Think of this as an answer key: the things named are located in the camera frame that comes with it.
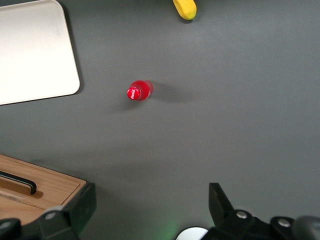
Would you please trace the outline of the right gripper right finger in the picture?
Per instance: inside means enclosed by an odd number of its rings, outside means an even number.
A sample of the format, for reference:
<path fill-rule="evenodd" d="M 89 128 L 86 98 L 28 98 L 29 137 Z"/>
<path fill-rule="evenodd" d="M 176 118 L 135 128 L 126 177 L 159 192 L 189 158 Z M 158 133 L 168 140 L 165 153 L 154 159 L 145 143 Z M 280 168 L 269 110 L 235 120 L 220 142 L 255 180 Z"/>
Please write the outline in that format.
<path fill-rule="evenodd" d="M 269 223 L 246 210 L 235 209 L 219 183 L 208 187 L 208 207 L 214 226 L 208 240 L 294 240 L 290 217 L 276 216 Z"/>

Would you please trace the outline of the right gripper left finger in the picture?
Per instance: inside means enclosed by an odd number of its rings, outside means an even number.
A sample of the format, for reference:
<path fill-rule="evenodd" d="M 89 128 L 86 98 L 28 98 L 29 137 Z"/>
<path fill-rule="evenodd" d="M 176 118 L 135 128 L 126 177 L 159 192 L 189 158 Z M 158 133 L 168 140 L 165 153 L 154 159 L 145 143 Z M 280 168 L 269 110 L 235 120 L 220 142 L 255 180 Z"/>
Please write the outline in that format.
<path fill-rule="evenodd" d="M 96 186 L 87 182 L 61 209 L 49 210 L 31 223 L 0 221 L 2 240 L 78 240 L 97 208 Z"/>

